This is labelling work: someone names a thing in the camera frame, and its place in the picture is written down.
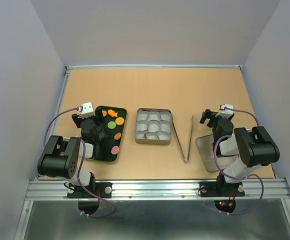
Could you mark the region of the orange fish cookie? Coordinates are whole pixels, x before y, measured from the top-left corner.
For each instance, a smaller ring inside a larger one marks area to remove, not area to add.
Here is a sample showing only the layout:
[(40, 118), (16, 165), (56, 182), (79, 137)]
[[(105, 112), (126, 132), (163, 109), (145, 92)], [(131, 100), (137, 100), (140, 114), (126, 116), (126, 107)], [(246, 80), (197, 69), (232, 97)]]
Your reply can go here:
[(117, 118), (118, 117), (118, 113), (116, 111), (114, 111), (113, 109), (109, 109), (107, 111), (107, 114), (112, 117), (112, 118)]

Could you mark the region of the orange round sandwich cookie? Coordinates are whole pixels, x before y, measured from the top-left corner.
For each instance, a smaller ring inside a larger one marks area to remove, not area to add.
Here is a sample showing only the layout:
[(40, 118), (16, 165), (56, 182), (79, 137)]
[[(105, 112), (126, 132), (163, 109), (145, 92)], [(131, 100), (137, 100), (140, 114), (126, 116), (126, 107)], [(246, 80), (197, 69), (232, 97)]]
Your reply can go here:
[(125, 119), (123, 117), (117, 117), (115, 123), (117, 126), (122, 126), (125, 123)]

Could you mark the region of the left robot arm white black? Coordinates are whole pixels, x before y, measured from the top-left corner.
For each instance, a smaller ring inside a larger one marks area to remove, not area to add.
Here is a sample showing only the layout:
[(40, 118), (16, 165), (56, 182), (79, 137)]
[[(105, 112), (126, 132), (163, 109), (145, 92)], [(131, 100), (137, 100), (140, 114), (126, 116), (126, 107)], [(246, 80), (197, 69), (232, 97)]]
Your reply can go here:
[(73, 114), (72, 119), (81, 130), (81, 136), (65, 140), (62, 136), (52, 135), (45, 139), (37, 171), (40, 175), (64, 180), (71, 197), (99, 197), (101, 192), (97, 188), (95, 175), (82, 170), (78, 160), (103, 157), (108, 140), (104, 128), (105, 117), (101, 110), (97, 110), (95, 115), (86, 118)]

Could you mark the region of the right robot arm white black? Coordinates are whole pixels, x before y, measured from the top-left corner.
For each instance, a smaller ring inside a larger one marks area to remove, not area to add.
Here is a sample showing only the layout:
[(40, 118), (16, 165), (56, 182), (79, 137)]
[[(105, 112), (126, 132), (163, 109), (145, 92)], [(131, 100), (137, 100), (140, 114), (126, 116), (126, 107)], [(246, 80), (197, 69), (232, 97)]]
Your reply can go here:
[(195, 144), (205, 169), (210, 173), (218, 172), (216, 181), (200, 183), (202, 196), (228, 196), (230, 193), (242, 196), (242, 181), (280, 158), (279, 148), (267, 130), (260, 125), (252, 129), (234, 127), (235, 113), (230, 104), (221, 105), (220, 112), (210, 109), (202, 112), (199, 122), (206, 123), (212, 133), (197, 138)]

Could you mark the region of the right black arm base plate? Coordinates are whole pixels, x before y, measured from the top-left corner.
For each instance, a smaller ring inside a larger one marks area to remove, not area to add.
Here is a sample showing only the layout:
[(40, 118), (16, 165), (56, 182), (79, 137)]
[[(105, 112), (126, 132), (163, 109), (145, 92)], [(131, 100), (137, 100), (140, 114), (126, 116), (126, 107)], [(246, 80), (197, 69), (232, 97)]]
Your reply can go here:
[(223, 186), (216, 181), (201, 181), (199, 195), (204, 198), (244, 197), (245, 191), (241, 182), (225, 183)]

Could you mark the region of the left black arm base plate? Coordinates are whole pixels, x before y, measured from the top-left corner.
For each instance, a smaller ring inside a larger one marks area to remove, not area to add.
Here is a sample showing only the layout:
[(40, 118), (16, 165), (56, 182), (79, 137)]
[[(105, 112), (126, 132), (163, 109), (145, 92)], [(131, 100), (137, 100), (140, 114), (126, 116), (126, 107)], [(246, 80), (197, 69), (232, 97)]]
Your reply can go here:
[[(67, 188), (67, 198), (69, 199), (93, 198), (80, 185), (77, 186), (68, 182), (65, 182), (63, 185)], [(110, 199), (112, 197), (112, 186), (113, 184), (110, 182), (96, 182), (91, 183), (85, 188), (98, 197)]]

